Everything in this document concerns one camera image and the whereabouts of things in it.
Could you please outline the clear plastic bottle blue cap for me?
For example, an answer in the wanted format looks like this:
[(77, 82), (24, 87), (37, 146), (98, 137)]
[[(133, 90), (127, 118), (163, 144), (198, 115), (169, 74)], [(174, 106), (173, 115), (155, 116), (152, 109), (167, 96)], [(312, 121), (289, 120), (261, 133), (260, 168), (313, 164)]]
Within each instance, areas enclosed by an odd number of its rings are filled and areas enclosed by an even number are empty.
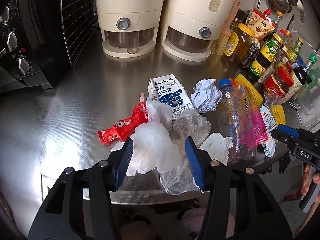
[(257, 152), (257, 144), (248, 104), (240, 89), (234, 87), (229, 79), (220, 80), (218, 87), (222, 93), (219, 129), (222, 134), (231, 137), (233, 143), (229, 161), (251, 160)]

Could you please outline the black toaster oven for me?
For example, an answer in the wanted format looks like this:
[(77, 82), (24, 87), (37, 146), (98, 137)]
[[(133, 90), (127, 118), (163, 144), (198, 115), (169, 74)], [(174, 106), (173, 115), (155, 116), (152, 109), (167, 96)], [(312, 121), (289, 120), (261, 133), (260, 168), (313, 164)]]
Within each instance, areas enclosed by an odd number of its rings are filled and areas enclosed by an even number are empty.
[(1, 90), (55, 87), (97, 27), (95, 0), (1, 0)]

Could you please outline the white blue milk carton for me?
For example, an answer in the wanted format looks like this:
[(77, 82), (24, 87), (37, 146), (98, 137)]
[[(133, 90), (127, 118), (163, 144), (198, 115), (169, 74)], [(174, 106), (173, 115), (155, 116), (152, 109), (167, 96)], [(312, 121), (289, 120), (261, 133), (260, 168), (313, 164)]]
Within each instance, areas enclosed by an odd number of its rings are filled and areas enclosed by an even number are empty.
[(174, 74), (150, 79), (148, 94), (152, 100), (168, 105), (173, 119), (188, 109), (195, 109), (185, 88)]

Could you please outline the yellow foam fruit net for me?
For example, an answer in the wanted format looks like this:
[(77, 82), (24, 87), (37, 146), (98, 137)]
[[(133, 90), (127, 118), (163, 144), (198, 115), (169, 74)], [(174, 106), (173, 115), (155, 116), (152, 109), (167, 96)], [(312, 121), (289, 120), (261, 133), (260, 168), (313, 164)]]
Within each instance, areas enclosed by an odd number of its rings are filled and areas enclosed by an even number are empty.
[(260, 95), (260, 93), (257, 91), (257, 89), (254, 88), (254, 86), (242, 74), (238, 74), (234, 80), (242, 84), (243, 86), (247, 87), (256, 105), (258, 107), (261, 107), (264, 100), (263, 100), (263, 97)]

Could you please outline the white tissue piece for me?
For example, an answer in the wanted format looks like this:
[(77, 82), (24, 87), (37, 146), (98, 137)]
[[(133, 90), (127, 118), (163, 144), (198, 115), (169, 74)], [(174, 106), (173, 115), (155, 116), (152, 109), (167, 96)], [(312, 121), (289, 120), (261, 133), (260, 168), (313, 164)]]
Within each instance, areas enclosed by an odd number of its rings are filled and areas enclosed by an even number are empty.
[(224, 137), (220, 133), (213, 133), (202, 143), (200, 149), (207, 151), (211, 159), (218, 160), (227, 166), (229, 149), (232, 147), (232, 137)]

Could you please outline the green soda bottle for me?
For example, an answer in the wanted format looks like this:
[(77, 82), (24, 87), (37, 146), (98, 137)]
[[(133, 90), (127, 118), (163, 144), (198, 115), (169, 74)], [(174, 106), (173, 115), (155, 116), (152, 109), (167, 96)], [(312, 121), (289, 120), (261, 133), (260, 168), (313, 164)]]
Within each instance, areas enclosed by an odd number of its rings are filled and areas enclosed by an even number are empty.
[(298, 96), (299, 100), (302, 100), (305, 97), (306, 93), (310, 89), (315, 87), (315, 85), (317, 85), (318, 79), (319, 79), (319, 67), (312, 68), (309, 72), (306, 83), (301, 89), (300, 95)]

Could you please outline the crumpled white paper ball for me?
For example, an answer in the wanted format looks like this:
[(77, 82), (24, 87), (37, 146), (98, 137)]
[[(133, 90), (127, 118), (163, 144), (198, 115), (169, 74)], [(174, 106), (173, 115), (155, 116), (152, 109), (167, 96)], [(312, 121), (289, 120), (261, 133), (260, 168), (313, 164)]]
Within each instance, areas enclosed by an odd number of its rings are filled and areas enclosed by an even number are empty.
[(214, 112), (222, 99), (222, 92), (216, 85), (215, 79), (200, 80), (193, 88), (190, 100), (197, 113)]

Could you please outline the wooden pastry brush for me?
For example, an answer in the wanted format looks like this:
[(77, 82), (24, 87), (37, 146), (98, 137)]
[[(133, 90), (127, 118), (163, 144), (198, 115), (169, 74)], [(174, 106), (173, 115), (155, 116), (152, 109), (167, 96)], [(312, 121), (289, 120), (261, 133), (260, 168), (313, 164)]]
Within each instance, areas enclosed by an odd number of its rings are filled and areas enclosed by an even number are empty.
[(233, 22), (234, 18), (236, 17), (236, 14), (240, 8), (240, 1), (234, 0), (233, 6), (230, 10), (230, 13), (227, 17), (227, 20), (225, 21), (223, 28), (221, 30), (220, 37), (215, 40), (211, 46), (211, 52), (214, 55), (222, 55), (223, 51), (226, 47), (226, 44), (228, 42), (228, 39), (230, 38), (232, 32), (230, 30), (231, 23)]

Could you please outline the white plastic bag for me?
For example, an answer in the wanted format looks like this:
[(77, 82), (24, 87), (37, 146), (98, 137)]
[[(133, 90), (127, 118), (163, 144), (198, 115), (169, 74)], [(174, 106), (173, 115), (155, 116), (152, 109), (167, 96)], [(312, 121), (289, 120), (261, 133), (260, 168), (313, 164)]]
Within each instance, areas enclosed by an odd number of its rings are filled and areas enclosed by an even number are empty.
[(130, 138), (133, 140), (133, 154), (126, 172), (129, 177), (136, 173), (146, 174), (154, 169), (168, 172), (180, 165), (179, 147), (172, 142), (172, 109), (157, 100), (146, 99), (148, 122), (139, 125)]

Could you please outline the cream grain dispenser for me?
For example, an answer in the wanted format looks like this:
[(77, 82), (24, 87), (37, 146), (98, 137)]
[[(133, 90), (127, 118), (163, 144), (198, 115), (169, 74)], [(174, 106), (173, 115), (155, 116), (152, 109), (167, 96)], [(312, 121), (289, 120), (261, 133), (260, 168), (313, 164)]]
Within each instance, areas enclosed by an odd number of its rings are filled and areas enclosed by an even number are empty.
[(156, 45), (164, 0), (96, 0), (104, 53), (143, 56)]
[(211, 55), (236, 0), (165, 0), (161, 45), (183, 60), (203, 62)]

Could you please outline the chili sauce jar red lid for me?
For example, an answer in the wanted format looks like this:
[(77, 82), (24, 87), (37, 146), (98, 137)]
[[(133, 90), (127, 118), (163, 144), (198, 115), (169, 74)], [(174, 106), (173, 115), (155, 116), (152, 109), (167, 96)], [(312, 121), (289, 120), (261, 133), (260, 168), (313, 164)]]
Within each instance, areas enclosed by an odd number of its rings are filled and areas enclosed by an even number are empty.
[(293, 85), (294, 80), (287, 68), (280, 66), (264, 82), (263, 89), (268, 94), (277, 94), (279, 97), (283, 98)]

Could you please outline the metal skimmer ladle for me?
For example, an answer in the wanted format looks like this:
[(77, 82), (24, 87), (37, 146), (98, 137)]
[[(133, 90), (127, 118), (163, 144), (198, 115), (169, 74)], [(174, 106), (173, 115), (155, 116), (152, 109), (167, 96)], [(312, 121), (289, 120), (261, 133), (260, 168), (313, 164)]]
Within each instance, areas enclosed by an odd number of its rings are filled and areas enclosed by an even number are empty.
[(292, 7), (286, 0), (266, 0), (267, 8), (272, 12), (281, 12), (282, 14), (287, 14), (291, 12)]

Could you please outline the small clear plastic wrapper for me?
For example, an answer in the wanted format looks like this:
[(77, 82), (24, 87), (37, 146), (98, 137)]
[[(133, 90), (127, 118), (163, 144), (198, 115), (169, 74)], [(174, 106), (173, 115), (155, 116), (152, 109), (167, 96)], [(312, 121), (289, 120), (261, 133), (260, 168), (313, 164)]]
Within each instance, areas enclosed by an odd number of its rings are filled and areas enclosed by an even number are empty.
[(264, 92), (264, 103), (260, 107), (260, 113), (267, 129), (268, 139), (262, 143), (262, 147), (265, 155), (269, 158), (274, 155), (277, 143), (277, 140), (271, 137), (272, 130), (278, 127), (270, 110), (273, 105), (281, 105), (280, 97), (277, 94)]

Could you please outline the orange pink snack bag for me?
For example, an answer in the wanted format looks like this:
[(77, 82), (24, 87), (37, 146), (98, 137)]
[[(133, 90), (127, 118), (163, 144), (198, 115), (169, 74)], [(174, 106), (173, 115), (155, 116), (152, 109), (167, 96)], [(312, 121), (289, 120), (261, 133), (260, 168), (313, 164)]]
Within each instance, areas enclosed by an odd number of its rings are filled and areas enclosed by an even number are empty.
[(267, 136), (267, 129), (263, 121), (263, 118), (261, 116), (259, 107), (256, 105), (247, 87), (236, 82), (234, 79), (230, 78), (229, 80), (231, 81), (232, 85), (235, 88), (239, 89), (242, 95), (244, 96), (246, 108), (252, 123), (249, 130), (252, 131), (254, 134), (254, 138), (255, 138), (254, 146), (261, 145), (263, 142), (265, 142), (268, 139), (268, 136)]

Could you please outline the right cream grain dispenser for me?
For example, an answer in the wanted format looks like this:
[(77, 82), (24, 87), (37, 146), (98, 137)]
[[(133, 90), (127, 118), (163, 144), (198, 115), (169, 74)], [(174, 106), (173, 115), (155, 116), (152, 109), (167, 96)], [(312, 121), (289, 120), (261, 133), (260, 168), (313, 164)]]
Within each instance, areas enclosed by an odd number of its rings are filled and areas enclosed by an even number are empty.
[(165, 0), (161, 45), (183, 60), (203, 62), (211, 55), (236, 0)]

